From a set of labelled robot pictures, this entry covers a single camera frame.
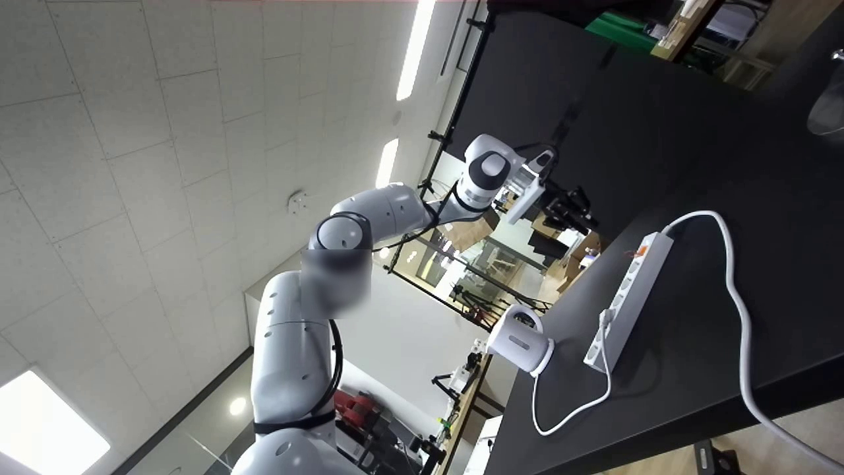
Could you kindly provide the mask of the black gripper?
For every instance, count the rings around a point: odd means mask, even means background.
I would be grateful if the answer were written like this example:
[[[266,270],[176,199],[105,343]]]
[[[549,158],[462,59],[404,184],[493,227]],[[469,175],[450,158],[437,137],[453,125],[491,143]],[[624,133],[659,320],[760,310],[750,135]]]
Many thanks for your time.
[[[564,190],[562,196],[555,196],[545,205],[545,224],[556,230],[577,230],[588,236],[595,227],[595,220],[591,215],[591,200],[584,188]]]

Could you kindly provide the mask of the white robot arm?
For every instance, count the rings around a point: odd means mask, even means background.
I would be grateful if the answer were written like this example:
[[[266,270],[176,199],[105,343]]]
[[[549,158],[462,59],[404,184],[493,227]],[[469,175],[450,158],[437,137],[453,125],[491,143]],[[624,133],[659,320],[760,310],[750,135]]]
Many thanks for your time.
[[[404,182],[344,199],[317,224],[296,273],[275,274],[259,300],[251,365],[253,443],[233,475],[365,475],[334,440],[344,340],[334,318],[369,294],[373,254],[450,221],[478,221],[506,188],[526,215],[556,162],[551,147],[526,158],[493,135],[464,147],[450,190],[431,203]]]

